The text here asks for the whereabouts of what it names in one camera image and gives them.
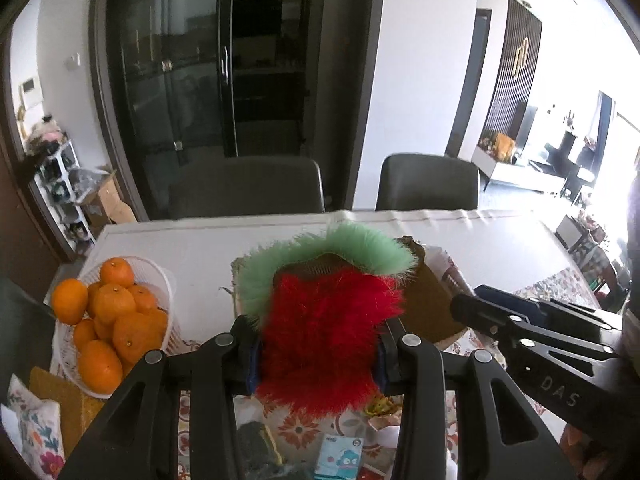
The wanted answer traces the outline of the small cardboard box on floor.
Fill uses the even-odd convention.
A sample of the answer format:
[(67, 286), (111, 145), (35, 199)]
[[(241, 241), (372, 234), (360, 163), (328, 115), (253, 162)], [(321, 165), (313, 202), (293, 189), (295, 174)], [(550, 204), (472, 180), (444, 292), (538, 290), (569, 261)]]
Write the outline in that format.
[(91, 234), (98, 236), (112, 224), (136, 223), (134, 211), (120, 196), (116, 172), (106, 174), (102, 171), (94, 175), (98, 180), (90, 185), (88, 193), (78, 203)]

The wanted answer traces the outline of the orange top left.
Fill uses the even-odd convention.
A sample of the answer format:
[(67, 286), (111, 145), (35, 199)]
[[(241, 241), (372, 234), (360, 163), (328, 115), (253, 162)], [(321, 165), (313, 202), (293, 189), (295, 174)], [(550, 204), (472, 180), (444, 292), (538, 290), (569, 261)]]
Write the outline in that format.
[(68, 278), (52, 292), (51, 307), (61, 323), (76, 325), (84, 317), (88, 300), (88, 287), (76, 278)]

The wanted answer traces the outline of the right dark dining chair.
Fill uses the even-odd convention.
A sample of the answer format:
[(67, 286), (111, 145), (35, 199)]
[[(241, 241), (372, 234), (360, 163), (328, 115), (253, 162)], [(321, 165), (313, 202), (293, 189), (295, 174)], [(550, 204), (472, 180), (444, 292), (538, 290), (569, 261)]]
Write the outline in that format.
[(383, 162), (376, 210), (474, 210), (480, 175), (465, 160), (425, 154), (391, 154)]

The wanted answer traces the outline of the floral cushion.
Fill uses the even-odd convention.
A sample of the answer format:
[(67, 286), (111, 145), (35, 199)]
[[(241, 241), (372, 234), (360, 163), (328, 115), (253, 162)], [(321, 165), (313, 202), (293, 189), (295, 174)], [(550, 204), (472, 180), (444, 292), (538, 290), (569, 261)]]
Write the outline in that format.
[(18, 455), (38, 479), (58, 478), (65, 465), (58, 402), (39, 399), (12, 374), (6, 400), (1, 402), (1, 425)]

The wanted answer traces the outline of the brown woven pouch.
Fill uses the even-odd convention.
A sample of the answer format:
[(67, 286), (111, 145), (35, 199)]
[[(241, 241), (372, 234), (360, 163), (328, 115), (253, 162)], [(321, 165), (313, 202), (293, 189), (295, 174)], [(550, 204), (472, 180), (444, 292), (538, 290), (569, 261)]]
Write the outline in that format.
[(402, 325), (408, 333), (445, 350), (466, 332), (466, 327), (451, 316), (452, 293), (426, 264), (422, 245), (411, 236), (399, 237), (398, 242), (416, 257), (416, 265), (400, 285), (404, 296)]

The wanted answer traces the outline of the woven straw mat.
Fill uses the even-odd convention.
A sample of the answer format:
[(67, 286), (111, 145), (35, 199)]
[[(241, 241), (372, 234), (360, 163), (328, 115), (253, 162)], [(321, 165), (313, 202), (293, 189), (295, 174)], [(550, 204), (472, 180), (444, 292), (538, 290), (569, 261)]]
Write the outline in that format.
[(29, 373), (28, 388), (40, 400), (55, 401), (60, 406), (64, 451), (70, 456), (105, 401), (88, 396), (72, 382), (38, 366)]

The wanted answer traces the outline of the white tv console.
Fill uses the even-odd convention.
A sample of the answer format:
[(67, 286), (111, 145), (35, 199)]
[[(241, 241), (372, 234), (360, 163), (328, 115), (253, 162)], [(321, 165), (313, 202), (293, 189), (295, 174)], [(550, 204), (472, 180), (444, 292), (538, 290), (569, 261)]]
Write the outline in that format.
[(529, 164), (518, 166), (497, 162), (481, 148), (475, 148), (471, 162), (484, 176), (485, 188), (498, 184), (534, 192), (559, 193), (565, 182), (564, 178), (546, 174)]

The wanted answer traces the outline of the white shoe rack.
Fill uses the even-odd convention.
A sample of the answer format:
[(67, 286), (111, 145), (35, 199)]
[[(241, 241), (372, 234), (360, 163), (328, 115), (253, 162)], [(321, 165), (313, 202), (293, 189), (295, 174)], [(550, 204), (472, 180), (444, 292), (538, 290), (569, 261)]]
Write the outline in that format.
[(89, 222), (81, 209), (81, 195), (72, 177), (81, 170), (71, 140), (64, 140), (43, 159), (35, 174), (35, 184), (62, 236), (63, 247), (75, 256), (85, 257), (93, 248), (94, 238)]

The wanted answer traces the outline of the dark dining chair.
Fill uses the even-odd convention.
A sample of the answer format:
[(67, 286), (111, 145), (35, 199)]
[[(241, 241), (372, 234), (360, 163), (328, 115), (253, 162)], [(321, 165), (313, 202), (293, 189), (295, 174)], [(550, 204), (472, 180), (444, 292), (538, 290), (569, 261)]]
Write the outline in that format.
[(465, 160), (425, 154), (391, 154), (383, 162), (376, 210), (474, 210), (480, 175)]
[(300, 156), (191, 162), (169, 187), (171, 219), (322, 214), (318, 164)]

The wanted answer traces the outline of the left dark dining chair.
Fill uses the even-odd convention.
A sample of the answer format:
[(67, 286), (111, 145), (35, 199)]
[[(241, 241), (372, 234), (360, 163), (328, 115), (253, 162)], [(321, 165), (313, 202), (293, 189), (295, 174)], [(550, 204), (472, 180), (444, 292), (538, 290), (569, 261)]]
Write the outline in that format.
[(322, 214), (318, 164), (300, 156), (191, 162), (169, 187), (171, 219)]

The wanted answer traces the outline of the orange centre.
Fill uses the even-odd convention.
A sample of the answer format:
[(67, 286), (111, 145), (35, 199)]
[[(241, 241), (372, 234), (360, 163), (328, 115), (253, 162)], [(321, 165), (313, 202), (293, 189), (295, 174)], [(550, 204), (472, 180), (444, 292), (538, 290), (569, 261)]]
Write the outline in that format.
[(134, 313), (136, 302), (131, 292), (117, 284), (100, 287), (93, 298), (96, 318), (106, 326), (111, 326), (121, 315)]

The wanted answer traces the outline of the red green fluffy plush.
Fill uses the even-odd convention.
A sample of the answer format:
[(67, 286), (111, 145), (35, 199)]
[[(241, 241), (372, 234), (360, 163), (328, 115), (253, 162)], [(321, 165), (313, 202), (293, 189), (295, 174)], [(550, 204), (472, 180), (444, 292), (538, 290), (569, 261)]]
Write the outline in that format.
[(256, 396), (310, 416), (360, 410), (381, 389), (378, 331), (418, 265), (359, 223), (259, 246), (232, 263), (235, 310), (259, 336)]

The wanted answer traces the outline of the dark glass cabinet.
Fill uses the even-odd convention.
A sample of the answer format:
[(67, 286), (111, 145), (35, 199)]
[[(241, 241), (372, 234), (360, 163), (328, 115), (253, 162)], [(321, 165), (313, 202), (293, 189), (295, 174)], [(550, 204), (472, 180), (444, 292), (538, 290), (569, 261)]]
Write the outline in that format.
[(90, 0), (108, 154), (141, 220), (195, 166), (317, 163), (326, 209), (355, 197), (383, 0)]

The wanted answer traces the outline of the orange front bottom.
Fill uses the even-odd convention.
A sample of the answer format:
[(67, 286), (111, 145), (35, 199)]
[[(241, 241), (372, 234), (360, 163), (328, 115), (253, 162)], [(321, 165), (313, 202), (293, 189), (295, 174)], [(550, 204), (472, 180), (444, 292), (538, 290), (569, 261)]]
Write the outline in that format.
[(124, 369), (115, 350), (102, 340), (87, 342), (77, 359), (80, 378), (93, 392), (111, 394), (122, 382)]

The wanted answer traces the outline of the orange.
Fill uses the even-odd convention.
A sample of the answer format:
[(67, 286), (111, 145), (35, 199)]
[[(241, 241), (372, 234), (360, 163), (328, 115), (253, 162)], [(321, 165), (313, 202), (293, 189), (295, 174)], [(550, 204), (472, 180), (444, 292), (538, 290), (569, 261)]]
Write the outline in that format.
[(51, 307), (61, 323), (76, 325), (84, 317), (88, 300), (88, 287), (76, 278), (68, 278), (52, 292)]
[(111, 394), (122, 382), (124, 369), (115, 350), (102, 340), (87, 342), (77, 359), (80, 378), (93, 392)]
[(136, 302), (131, 292), (117, 284), (100, 287), (93, 298), (96, 318), (106, 326), (111, 326), (121, 315), (134, 313)]

